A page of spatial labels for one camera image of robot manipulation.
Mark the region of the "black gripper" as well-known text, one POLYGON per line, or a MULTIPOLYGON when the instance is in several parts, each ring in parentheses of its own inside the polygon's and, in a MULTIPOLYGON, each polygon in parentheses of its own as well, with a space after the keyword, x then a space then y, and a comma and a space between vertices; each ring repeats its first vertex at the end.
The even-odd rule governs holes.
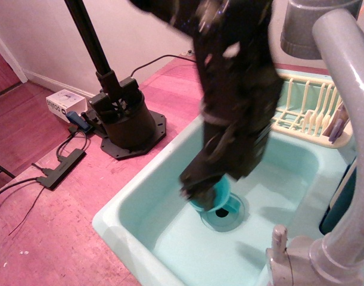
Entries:
POLYGON ((269 139, 282 78, 268 43, 270 19, 247 23, 238 32, 238 55, 227 58, 226 33, 217 29, 194 38, 204 91, 203 149, 181 173, 181 193, 203 210, 215 207, 214 186, 229 174, 239 180, 261 162, 269 139))

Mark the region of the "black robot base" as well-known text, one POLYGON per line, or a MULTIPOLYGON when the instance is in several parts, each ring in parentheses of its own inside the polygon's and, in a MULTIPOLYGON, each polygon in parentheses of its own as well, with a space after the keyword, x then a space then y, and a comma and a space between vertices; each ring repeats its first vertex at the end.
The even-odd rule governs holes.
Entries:
POLYGON ((113 70, 96 76, 102 89, 81 116, 102 138, 102 151, 116 160, 150 152, 166 136, 165 115, 148 109, 134 78, 120 82, 113 70))

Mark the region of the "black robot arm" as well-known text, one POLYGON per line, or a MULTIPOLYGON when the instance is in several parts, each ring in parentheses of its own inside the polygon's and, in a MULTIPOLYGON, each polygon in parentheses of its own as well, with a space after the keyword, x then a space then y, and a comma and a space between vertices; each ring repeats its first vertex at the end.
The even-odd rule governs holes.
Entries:
MULTIPOLYGON (((205 211, 214 208, 214 186, 223 176, 248 176, 260 163, 283 80, 269 49, 271 1, 134 1, 190 36, 203 90, 203 147, 181 173, 182 195, 205 211)), ((82 1, 66 6, 96 68, 101 91, 91 100, 89 123, 126 150, 151 147, 155 119, 137 82, 117 80, 82 1)))

